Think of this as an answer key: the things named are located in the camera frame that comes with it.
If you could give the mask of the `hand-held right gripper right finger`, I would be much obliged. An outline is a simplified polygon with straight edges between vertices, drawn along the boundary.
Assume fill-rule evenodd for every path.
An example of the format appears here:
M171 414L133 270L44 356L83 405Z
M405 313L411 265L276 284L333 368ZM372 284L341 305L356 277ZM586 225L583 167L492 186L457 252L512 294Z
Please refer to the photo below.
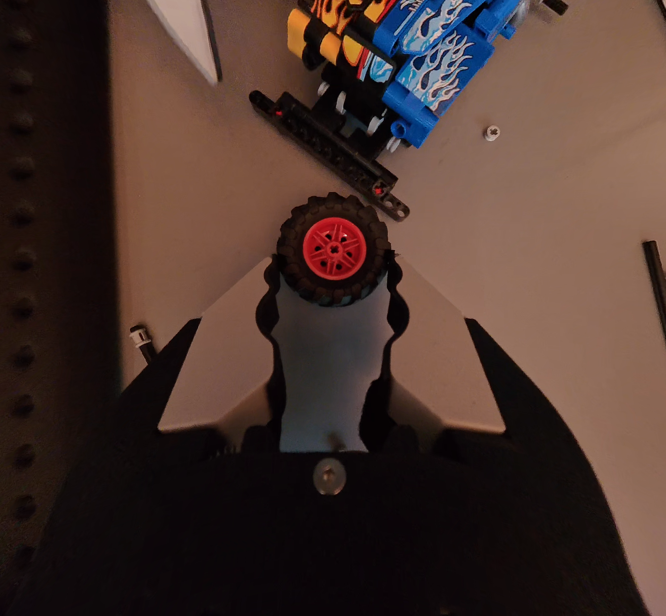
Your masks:
M506 427L462 313L403 257L390 255L391 330L360 419L366 448L502 442Z

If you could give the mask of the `blue black toy monster truck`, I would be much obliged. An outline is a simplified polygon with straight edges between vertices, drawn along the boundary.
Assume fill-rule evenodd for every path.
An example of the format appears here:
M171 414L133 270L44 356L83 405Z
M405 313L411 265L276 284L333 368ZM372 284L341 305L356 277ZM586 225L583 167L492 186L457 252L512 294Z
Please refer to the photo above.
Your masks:
M288 49L323 66L318 100L258 90L254 109L395 221L409 208L378 157L420 147L470 80L512 38L532 4L563 15L561 0L298 0Z

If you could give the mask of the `black toy wheel red rim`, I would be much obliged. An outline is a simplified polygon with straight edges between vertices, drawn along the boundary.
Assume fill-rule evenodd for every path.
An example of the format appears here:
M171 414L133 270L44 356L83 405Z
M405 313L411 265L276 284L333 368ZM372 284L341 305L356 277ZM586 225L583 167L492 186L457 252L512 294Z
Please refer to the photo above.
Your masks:
M372 294L391 250L376 210L335 192L293 208L276 244L287 286L322 307L350 306Z

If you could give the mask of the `black studded mat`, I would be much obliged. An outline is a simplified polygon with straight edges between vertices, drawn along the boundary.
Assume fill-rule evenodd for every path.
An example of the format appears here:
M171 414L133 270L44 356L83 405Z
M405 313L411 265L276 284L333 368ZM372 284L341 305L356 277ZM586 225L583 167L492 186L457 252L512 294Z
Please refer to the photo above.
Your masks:
M1 614L119 383L106 0L1 0Z

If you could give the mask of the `short black axle with bushing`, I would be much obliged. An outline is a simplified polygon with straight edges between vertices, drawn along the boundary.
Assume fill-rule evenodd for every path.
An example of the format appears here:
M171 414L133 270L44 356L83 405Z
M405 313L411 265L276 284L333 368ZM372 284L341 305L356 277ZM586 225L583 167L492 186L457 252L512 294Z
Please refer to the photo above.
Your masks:
M134 346L139 349L145 362L150 364L157 356L150 332L144 324L136 324L129 329L130 338Z

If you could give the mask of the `long black toy axle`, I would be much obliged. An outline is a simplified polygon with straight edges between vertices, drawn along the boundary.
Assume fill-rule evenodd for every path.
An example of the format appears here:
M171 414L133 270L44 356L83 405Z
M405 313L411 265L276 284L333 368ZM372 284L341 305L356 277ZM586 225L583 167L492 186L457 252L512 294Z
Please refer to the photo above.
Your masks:
M645 263L649 273L651 286L654 294L655 305L663 338L666 333L665 320L665 269L663 267L657 242L654 240L642 242Z

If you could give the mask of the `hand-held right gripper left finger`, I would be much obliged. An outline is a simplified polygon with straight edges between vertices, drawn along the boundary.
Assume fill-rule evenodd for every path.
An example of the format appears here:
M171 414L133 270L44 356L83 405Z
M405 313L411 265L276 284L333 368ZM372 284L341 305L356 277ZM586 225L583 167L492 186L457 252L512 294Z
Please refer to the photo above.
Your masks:
M162 414L161 432L213 428L243 437L251 426L280 436L287 392L280 348L280 272L266 257L202 315Z

